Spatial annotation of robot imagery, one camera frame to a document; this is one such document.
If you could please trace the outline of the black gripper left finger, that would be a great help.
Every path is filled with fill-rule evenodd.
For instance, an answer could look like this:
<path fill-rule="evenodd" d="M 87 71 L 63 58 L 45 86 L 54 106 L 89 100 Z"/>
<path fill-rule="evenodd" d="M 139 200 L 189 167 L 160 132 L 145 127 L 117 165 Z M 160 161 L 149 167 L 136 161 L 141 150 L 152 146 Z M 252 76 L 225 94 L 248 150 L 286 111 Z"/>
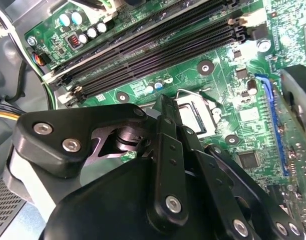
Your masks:
<path fill-rule="evenodd" d="M 14 132 L 12 163 L 28 169 L 13 174 L 44 210 L 46 199 L 56 207 L 70 193 L 136 158 L 184 160 L 171 100 L 159 98 L 157 117 L 130 103 L 24 114 Z"/>

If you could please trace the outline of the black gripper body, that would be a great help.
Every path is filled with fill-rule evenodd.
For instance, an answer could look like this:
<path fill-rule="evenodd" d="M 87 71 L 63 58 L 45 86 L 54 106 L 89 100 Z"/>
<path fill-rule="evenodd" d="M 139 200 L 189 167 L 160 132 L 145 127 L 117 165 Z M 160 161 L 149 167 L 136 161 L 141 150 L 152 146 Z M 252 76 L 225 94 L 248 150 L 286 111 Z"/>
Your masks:
<path fill-rule="evenodd" d="M 136 158 L 70 193 L 43 240 L 213 240 L 203 178 L 181 157 Z"/>

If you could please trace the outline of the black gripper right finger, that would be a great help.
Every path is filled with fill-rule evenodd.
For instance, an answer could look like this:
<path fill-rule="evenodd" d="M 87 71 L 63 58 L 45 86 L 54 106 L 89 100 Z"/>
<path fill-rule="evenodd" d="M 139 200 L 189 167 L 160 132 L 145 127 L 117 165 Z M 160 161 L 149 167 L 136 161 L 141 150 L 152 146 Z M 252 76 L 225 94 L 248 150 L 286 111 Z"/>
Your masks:
<path fill-rule="evenodd" d="M 220 147 L 203 148 L 196 134 L 182 124 L 171 100 L 172 118 L 184 148 L 189 171 L 189 219 L 175 240 L 300 240 L 303 228 Z"/>

